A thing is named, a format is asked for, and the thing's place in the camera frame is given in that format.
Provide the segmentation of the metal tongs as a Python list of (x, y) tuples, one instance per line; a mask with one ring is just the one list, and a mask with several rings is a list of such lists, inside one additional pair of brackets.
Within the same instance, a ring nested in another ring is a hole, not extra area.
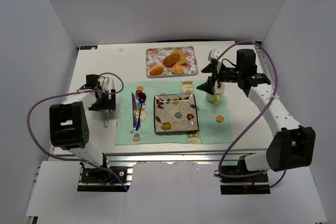
[[(109, 89), (109, 83), (110, 79), (109, 77), (106, 76), (101, 76), (100, 77), (100, 83), (102, 87), (102, 91), (104, 92), (111, 92)], [(102, 119), (103, 119), (103, 126), (107, 128), (109, 126), (109, 121), (110, 121), (110, 112), (112, 110), (112, 96), (107, 95), (107, 96), (102, 96), (103, 98), (103, 109), (101, 110), (102, 114)]]

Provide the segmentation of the round orange bread roll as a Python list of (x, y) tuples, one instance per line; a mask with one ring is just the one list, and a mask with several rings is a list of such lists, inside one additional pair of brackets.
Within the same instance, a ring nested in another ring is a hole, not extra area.
[(181, 64), (174, 64), (171, 70), (173, 74), (182, 74), (184, 72), (184, 66)]

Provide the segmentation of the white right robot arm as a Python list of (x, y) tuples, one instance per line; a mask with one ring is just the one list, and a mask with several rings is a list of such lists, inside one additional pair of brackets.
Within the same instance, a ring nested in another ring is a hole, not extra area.
[(237, 175), (310, 166), (316, 133), (313, 128), (304, 127), (295, 120), (274, 95), (274, 87), (268, 77), (257, 71), (255, 52), (252, 49), (237, 50), (233, 67), (223, 64), (216, 49), (209, 52), (208, 60), (209, 64), (202, 72), (210, 73), (211, 76), (197, 89), (214, 95), (215, 88), (223, 82), (237, 83), (262, 113), (273, 136), (265, 152), (249, 154), (239, 159)]

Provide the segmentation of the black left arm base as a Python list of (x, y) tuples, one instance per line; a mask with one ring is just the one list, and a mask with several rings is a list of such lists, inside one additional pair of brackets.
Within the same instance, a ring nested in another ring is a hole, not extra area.
[(96, 168), (83, 168), (80, 172), (77, 191), (106, 193), (126, 192), (119, 180), (129, 189), (131, 181), (128, 179), (128, 168), (126, 166), (111, 166), (110, 169), (116, 176)]

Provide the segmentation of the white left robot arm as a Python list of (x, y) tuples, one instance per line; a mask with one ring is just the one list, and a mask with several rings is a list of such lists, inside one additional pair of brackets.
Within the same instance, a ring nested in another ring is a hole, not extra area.
[(54, 147), (69, 151), (79, 159), (89, 162), (85, 168), (96, 166), (107, 168), (105, 155), (89, 142), (90, 132), (86, 111), (101, 112), (104, 127), (109, 124), (109, 116), (116, 109), (114, 81), (97, 74), (86, 76), (86, 84), (79, 93), (61, 104), (49, 108), (50, 140)]

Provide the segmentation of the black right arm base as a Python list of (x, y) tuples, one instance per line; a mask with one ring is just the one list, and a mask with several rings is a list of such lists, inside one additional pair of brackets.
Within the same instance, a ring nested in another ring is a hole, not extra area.
[[(239, 161), (237, 165), (222, 165), (220, 171), (223, 174), (237, 176), (247, 172), (248, 175), (254, 173), (243, 168)], [(265, 195), (270, 194), (269, 180), (266, 173), (244, 178), (227, 178), (219, 174), (218, 170), (214, 175), (219, 177), (220, 193), (222, 195)]]

